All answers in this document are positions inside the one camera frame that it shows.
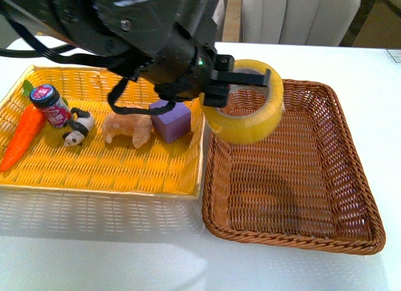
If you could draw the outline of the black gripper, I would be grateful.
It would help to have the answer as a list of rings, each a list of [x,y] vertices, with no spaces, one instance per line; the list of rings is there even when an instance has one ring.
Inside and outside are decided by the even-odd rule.
[[[201,22],[193,36],[176,23],[167,44],[140,68],[140,76],[155,85],[163,100],[183,102],[204,92],[203,105],[215,108],[227,105],[230,84],[267,87],[271,70],[232,71],[234,58],[217,54],[214,46],[221,38],[222,31],[213,21]]]

